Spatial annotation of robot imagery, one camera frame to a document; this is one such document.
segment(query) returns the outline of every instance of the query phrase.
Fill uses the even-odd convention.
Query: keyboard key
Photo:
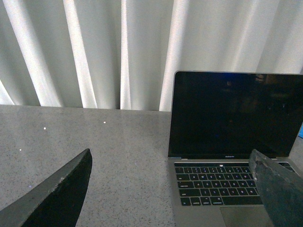
[[[254,205],[263,204],[259,196],[224,196],[225,205]]]
[[[203,188],[203,189],[200,189],[200,191],[201,191],[202,196],[210,196],[209,189]]]
[[[245,188],[237,188],[239,195],[248,195]]]
[[[193,171],[193,173],[195,173],[195,174],[201,173],[201,170],[200,170],[199,167],[194,167],[194,168],[192,168],[192,171]]]
[[[225,180],[223,174],[216,174],[215,176],[216,176],[217,180]]]
[[[200,181],[206,181],[207,180],[206,174],[198,174],[198,177],[199,177]]]
[[[248,181],[246,181],[246,182],[247,182],[247,185],[248,185],[249,187],[256,187],[255,181],[253,181],[253,180],[248,180]]]
[[[220,195],[219,190],[216,189],[216,188],[211,188],[211,189],[209,189],[209,192],[210,192],[210,194],[211,194],[212,196],[218,196],[218,195]]]
[[[177,167],[177,168],[175,168],[175,170],[176,170],[176,174],[182,174],[182,173],[184,173],[182,167]]]
[[[188,174],[177,174],[178,181],[189,181]]]
[[[248,195],[257,195],[258,194],[254,188],[247,188],[246,190],[247,190]]]
[[[217,171],[216,167],[209,167],[209,172],[213,173],[213,174],[216,174],[218,171]]]
[[[240,167],[234,167],[233,170],[235,171],[235,173],[242,173],[242,170]]]
[[[223,188],[230,188],[230,184],[228,181],[221,181],[221,185]]]
[[[203,184],[201,181],[194,181],[195,188],[203,188]]]
[[[215,174],[207,174],[207,179],[210,180],[210,181],[213,181],[213,180],[216,180],[216,176]]]
[[[238,181],[238,184],[239,184],[240,187],[244,187],[244,188],[248,187],[246,181]]]
[[[220,192],[221,196],[228,196],[229,195],[227,188],[219,188],[219,192]]]
[[[179,189],[181,197],[201,196],[199,189]]]
[[[201,206],[200,199],[198,197],[192,197],[190,198],[191,205],[193,206]]]
[[[194,188],[194,184],[191,181],[178,181],[179,188]]]
[[[242,180],[242,177],[240,174],[232,174],[232,176],[235,180]]]
[[[214,188],[221,188],[220,181],[212,181],[212,184]]]
[[[230,195],[239,195],[237,189],[235,189],[235,188],[229,188],[228,192]]]
[[[193,171],[191,170],[190,167],[184,167],[184,173],[186,173],[186,174],[192,174]]]
[[[217,167],[218,173],[226,173],[225,168],[224,167]]]
[[[192,181],[197,181],[198,180],[198,175],[197,174],[190,174],[189,175],[190,180]]]
[[[250,180],[251,179],[249,174],[241,174],[241,177],[242,177],[243,180]]]
[[[212,187],[212,183],[210,183],[210,181],[203,181],[202,183],[203,183],[203,186],[205,188],[211,188]]]
[[[250,169],[248,167],[241,167],[244,173],[250,173]]]
[[[204,174],[209,173],[208,167],[202,167],[202,168],[201,168],[201,172],[204,173]]]
[[[210,197],[212,205],[223,205],[221,197]]]
[[[232,174],[224,174],[226,180],[233,180]]]
[[[201,197],[200,199],[201,199],[202,205],[204,205],[204,206],[210,205],[210,200],[208,197]]]
[[[227,173],[234,173],[234,170],[232,167],[226,167],[225,170]]]
[[[237,181],[229,181],[229,183],[231,184],[231,187],[233,188],[239,188],[239,184]]]
[[[190,199],[189,198],[181,198],[182,206],[190,206]]]

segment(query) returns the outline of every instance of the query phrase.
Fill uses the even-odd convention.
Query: silver laptop body
[[[273,226],[262,204],[182,205],[175,165],[248,163],[257,149],[301,175],[288,155],[303,122],[302,90],[303,75],[175,73],[168,163],[178,227]]]

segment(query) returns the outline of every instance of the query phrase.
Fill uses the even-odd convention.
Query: dark object
[[[273,224],[303,226],[303,179],[255,149],[250,155],[250,169]]]
[[[303,122],[303,75],[175,74],[169,157],[288,157]]]
[[[92,157],[89,149],[0,211],[1,227],[74,227],[85,199]]]

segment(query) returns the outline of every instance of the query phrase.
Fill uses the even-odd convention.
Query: laptop trackpad
[[[274,227],[264,207],[221,207],[226,227]]]

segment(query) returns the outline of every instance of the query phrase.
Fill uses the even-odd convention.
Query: blue object
[[[300,132],[299,132],[299,136],[300,136],[301,138],[303,138],[303,127],[301,127],[301,130],[300,130]]]

